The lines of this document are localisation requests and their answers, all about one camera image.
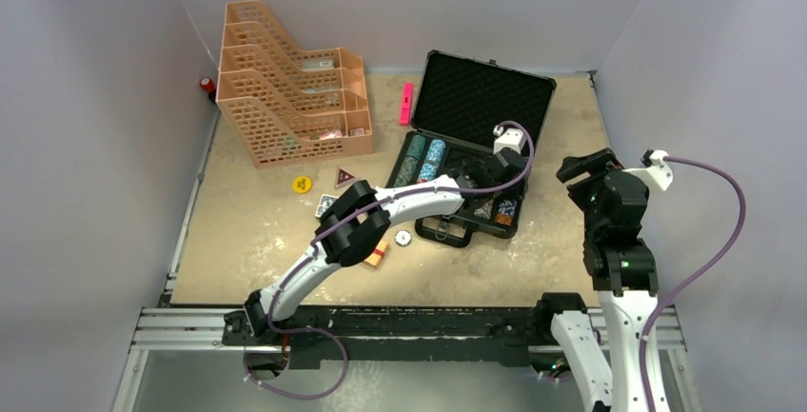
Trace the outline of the red playing card deck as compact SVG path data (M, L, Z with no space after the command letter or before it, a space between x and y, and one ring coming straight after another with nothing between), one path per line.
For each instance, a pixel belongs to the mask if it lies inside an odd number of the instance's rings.
M371 254L363 260L363 263L370 267L377 268L384 260L388 249L389 243L387 241L379 241Z

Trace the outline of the blue playing card deck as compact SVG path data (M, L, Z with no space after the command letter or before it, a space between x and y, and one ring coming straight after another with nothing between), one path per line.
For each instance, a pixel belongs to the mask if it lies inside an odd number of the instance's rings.
M320 219L338 199L336 195L322 194L316 206L315 217Z

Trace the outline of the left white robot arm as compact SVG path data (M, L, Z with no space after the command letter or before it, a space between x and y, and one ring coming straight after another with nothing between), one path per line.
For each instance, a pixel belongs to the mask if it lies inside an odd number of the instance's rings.
M506 147L480 165L453 169L410 186L352 185L320 218L314 239L301 257L271 285L251 292L243 305L246 331L258 343L283 335L284 320L330 275L363 262L393 226L432 217L452 216L479 206L529 173L531 154Z

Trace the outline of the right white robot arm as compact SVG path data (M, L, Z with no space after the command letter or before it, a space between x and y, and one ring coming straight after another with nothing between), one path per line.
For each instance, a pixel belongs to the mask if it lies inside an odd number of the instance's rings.
M602 347L577 293L545 293L537 335L562 350L586 411L667 411L655 320L659 280L641 222L652 191L673 182L666 152L648 150L626 168L609 148L562 160L556 176L583 214L582 259L605 322Z

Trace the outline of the black poker chip case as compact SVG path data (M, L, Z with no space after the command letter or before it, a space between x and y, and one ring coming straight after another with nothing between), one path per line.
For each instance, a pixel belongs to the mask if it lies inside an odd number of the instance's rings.
M420 90L412 104L410 130L404 136L387 186L393 186L413 135L425 137L426 145L411 185L416 183L433 139L446 143L437 177L452 169L485 162L493 154L494 127L503 121L519 123L532 140L537 141L556 87L552 78L501 67L495 61L482 62L437 50L430 51ZM415 223L415 231L428 241L455 248L468 246L476 232L510 239L518 231L528 190L526 180L522 180L521 184L517 198L485 199L477 207L436 218L434 227L429 226L426 219L419 219ZM512 226L498 225L494 221L501 199L519 202ZM473 211L489 200L494 202L491 217L475 217Z

